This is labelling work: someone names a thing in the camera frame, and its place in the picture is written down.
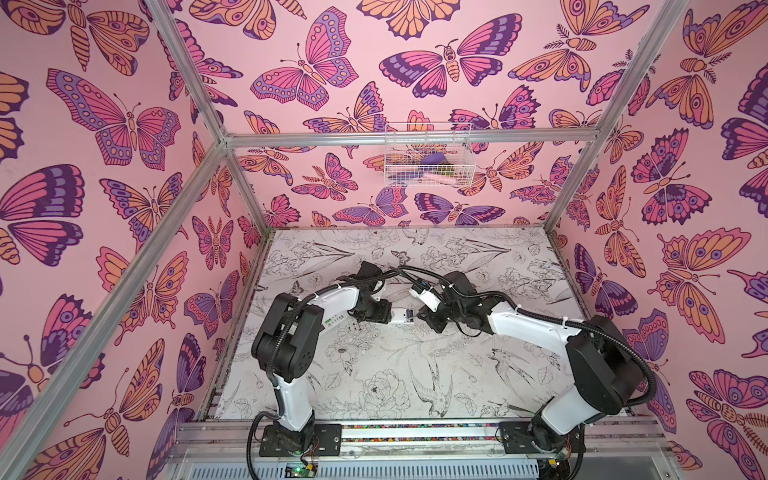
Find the bird drawing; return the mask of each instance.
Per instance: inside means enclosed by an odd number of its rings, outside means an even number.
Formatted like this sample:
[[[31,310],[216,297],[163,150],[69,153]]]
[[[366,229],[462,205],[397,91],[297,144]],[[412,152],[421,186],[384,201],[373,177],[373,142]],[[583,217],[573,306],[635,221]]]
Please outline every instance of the bird drawing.
[[[434,419],[438,416],[444,417],[448,412],[448,407],[451,405],[453,376],[451,376],[451,382],[448,386],[448,393],[443,393],[440,388],[440,370],[437,364],[435,364],[434,369],[429,361],[427,362],[427,365],[429,365],[429,372],[432,374],[432,388],[428,389],[413,376],[413,369],[409,363],[408,368],[411,371],[411,382],[413,382],[413,388],[416,390],[416,395],[419,396],[422,402],[429,403],[429,418]]]
[[[531,385],[533,377],[527,374],[523,369],[512,364],[512,359],[522,360],[526,363],[528,363],[528,360],[517,356],[514,353],[507,352],[506,350],[492,349],[492,351],[493,353],[489,354],[488,358],[491,360],[496,360],[496,373],[502,378],[502,381],[507,385],[507,387],[509,387],[512,392],[515,391],[515,388],[513,387],[512,380],[509,378],[511,371],[520,375],[520,377],[525,380],[527,384]]]

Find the wire basket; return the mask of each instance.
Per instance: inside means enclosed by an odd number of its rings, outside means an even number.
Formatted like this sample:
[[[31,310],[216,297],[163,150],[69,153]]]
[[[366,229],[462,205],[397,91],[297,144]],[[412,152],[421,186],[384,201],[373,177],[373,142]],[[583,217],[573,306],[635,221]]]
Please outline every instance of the wire basket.
[[[385,184],[468,187],[475,173],[468,125],[460,124],[463,130],[459,130],[459,124],[438,122],[435,124],[438,131],[426,130],[425,126],[409,122],[387,124]]]

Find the blue object in basket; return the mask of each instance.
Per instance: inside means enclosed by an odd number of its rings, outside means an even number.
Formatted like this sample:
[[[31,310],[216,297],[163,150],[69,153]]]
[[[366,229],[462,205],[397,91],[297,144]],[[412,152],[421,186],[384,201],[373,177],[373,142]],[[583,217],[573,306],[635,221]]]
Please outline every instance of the blue object in basket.
[[[422,160],[422,165],[443,165],[447,164],[448,159],[445,158],[445,154],[436,151],[434,154],[429,154]]]

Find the robotic arm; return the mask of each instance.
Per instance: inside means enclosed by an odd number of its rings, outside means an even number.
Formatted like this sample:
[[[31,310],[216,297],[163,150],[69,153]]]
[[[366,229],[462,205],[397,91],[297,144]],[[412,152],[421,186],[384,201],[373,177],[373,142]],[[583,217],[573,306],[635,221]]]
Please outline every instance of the robotic arm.
[[[644,375],[650,377],[644,398],[653,396],[653,377],[642,368],[645,363],[638,362],[640,357],[623,340],[606,341],[608,337],[622,339],[608,318],[595,316],[585,322],[553,319],[511,305],[503,293],[477,293],[461,272],[437,276],[441,279],[439,292],[402,270],[436,275],[409,266],[398,270],[413,282],[411,295],[425,304],[418,318],[437,333],[450,322],[464,323],[486,333],[523,339],[568,358],[574,385],[542,406],[526,432],[536,449],[558,450],[565,444],[566,435],[581,423],[619,413]],[[260,368],[275,380],[279,406],[276,438],[285,449],[304,452],[314,438],[315,416],[303,374],[312,363],[319,336],[337,324],[340,313],[348,313],[358,321],[390,323],[392,306],[380,299],[383,277],[386,274],[377,266],[363,262],[356,275],[339,279],[339,284],[320,290],[309,301],[300,302],[281,293],[267,312],[251,353]],[[276,348],[280,337],[284,341]],[[633,400],[631,405],[638,404],[637,399]]]

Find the black mounting plate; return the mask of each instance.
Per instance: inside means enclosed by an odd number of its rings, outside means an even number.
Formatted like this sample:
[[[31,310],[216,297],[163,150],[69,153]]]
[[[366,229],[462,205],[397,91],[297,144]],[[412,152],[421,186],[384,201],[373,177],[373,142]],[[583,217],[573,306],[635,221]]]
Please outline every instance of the black mounting plate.
[[[341,424],[320,423],[315,425],[315,436],[319,440],[316,457],[337,457],[341,452]],[[264,439],[259,447],[259,457],[288,457],[293,453],[280,446],[277,441],[277,427],[267,425]]]
[[[529,421],[519,422],[500,422],[498,424],[498,435],[506,439],[503,442],[504,453],[534,453],[541,454],[546,453],[537,449],[533,445],[533,437],[528,433],[528,426],[531,423]],[[569,435],[571,440],[571,450],[573,453],[584,450],[584,439],[576,438],[578,430],[573,431]]]

